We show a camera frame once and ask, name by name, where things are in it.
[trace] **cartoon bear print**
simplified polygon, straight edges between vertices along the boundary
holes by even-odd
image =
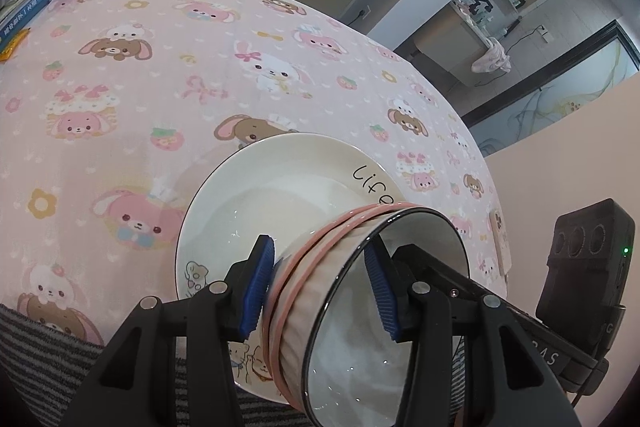
[[[482,198],[484,194],[484,188],[482,188],[482,183],[478,179],[478,176],[474,176],[473,174],[465,174],[463,178],[463,182],[465,187],[469,189],[471,195],[475,200],[479,200]]]
[[[262,0],[262,4],[264,4],[267,8],[279,13],[288,13],[289,15],[306,15],[306,10],[302,6],[293,4],[290,1]]]
[[[334,38],[324,36],[318,26],[302,24],[292,34],[301,46],[316,50],[330,60],[340,60],[349,53]]]
[[[109,28],[87,44],[78,54],[92,54],[96,58],[111,57],[117,62],[134,57],[136,60],[149,60],[153,56],[151,45],[143,36],[150,35],[142,24],[123,24]]]
[[[238,149],[242,149],[265,138],[289,132],[298,132],[295,124],[276,114],[271,114],[267,120],[252,118],[246,114],[235,114],[225,118],[213,131],[213,136],[224,141],[237,138],[240,140]]]
[[[244,380],[247,379],[247,358],[250,358],[249,344],[247,343],[229,343],[229,359],[231,359],[231,369],[235,370],[236,378],[240,379],[240,374],[244,373]]]
[[[189,261],[184,268],[184,277],[187,279],[187,296],[193,297],[198,291],[207,285],[209,269],[195,261]]]
[[[155,180],[150,191],[140,187],[108,190],[92,204],[114,239],[133,250],[168,247],[177,238],[184,210],[174,206],[172,190]]]
[[[30,291],[18,297],[18,312],[53,330],[104,345],[94,324],[72,307],[85,299],[62,266],[33,264],[24,274],[23,285]]]
[[[251,355],[251,371],[261,382],[273,380],[267,369],[267,364],[264,363],[264,355],[260,346],[255,346],[254,353]]]
[[[405,131],[414,133],[415,136],[420,134],[429,136],[427,128],[416,117],[415,111],[407,102],[396,98],[391,102],[391,106],[386,112],[386,116],[392,123],[398,124]]]
[[[421,96],[424,99],[424,101],[427,102],[429,105],[433,105],[433,107],[438,107],[438,102],[436,101],[435,96],[426,87],[421,86],[417,82],[412,82],[411,88],[416,92],[418,96]]]
[[[473,238],[473,225],[471,224],[471,220],[465,217],[464,212],[459,210],[451,214],[449,217],[451,224],[455,227],[456,231],[460,234],[462,239],[471,239]]]
[[[82,4],[92,0],[53,0],[47,6],[47,11],[53,13],[74,13]]]
[[[396,171],[405,179],[409,188],[416,192],[428,192],[440,186],[440,182],[435,177],[436,171],[433,165],[422,153],[399,152]]]
[[[240,14],[236,10],[217,3],[182,0],[175,4],[174,8],[195,21],[231,23],[240,19]]]
[[[120,100],[103,84],[89,89],[78,86],[69,93],[57,91],[45,106],[47,134],[53,138],[76,140],[103,136],[118,125],[116,106]]]
[[[311,98],[306,91],[299,91],[294,84],[311,84],[311,78],[300,67],[267,53],[254,52],[248,42],[236,42],[236,58],[242,69],[255,75],[258,89],[271,94],[299,94]]]

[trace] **gray carpet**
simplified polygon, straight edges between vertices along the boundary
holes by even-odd
[[[51,330],[0,305],[0,364],[27,406],[44,427],[56,427],[66,407],[102,352],[100,346]],[[451,412],[464,400],[464,348],[454,357]],[[188,427],[186,361],[176,361],[178,425]],[[309,427],[311,422],[288,405],[238,389],[247,427]]]

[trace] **bow print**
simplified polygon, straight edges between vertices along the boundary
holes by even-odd
[[[206,87],[204,85],[204,80],[196,74],[192,74],[187,78],[187,86],[189,86],[190,89],[187,89],[182,94],[182,97],[187,98],[191,93],[195,92],[198,94],[198,101],[200,102],[200,105],[208,103],[210,98],[226,98],[229,96],[229,93],[225,89]]]
[[[260,52],[250,52],[250,53],[237,53],[236,57],[240,58],[243,62],[249,62],[251,59],[253,60],[262,60],[260,58]]]

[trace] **table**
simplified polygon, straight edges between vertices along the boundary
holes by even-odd
[[[458,228],[471,277],[506,295],[478,147],[360,33],[293,0],[54,0],[31,28],[0,70],[5,305],[106,343],[143,296],[176,298],[177,235],[206,176],[292,130],[375,158]]]

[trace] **white plate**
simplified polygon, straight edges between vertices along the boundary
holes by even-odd
[[[261,233],[273,237],[277,259],[300,234],[332,217],[394,201],[405,199],[382,167],[335,138],[289,133],[251,144],[220,165],[191,202],[178,238],[178,297],[224,279]],[[286,403],[267,373],[259,331],[258,324],[244,344],[229,345],[234,379],[250,393]]]

